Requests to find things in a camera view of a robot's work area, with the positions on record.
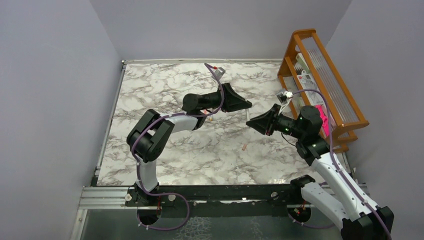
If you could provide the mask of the white green marker pen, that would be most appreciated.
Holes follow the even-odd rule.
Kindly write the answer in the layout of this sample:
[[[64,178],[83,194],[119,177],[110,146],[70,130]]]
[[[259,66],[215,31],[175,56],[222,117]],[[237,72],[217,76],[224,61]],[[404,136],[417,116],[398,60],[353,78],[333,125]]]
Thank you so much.
[[[245,110],[245,114],[246,114],[246,121],[248,122],[250,120],[250,111],[249,109]]]

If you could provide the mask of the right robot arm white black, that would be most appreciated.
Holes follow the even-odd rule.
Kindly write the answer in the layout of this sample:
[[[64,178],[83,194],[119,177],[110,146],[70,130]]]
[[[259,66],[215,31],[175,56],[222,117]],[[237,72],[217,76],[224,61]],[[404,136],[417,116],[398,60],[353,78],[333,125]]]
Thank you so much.
[[[296,150],[334,192],[328,194],[308,176],[293,179],[289,199],[300,204],[304,200],[314,205],[339,229],[344,240],[390,240],[394,213],[380,207],[342,167],[337,155],[319,134],[322,119],[319,110],[303,106],[296,119],[281,114],[274,104],[267,112],[251,118],[246,125],[271,136],[275,131],[296,138]]]

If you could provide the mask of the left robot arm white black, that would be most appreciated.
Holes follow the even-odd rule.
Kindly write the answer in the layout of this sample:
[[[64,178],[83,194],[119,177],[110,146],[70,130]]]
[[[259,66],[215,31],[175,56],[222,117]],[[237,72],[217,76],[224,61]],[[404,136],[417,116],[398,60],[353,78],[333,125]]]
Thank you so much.
[[[136,161],[136,185],[140,188],[138,199],[144,205],[157,200],[155,188],[159,185],[156,175],[156,160],[161,155],[173,133],[195,131],[203,126],[213,112],[231,113],[246,110],[252,103],[234,91],[229,83],[220,85],[215,92],[207,94],[188,93],[182,102],[182,112],[161,115],[149,109],[127,136],[126,142]]]

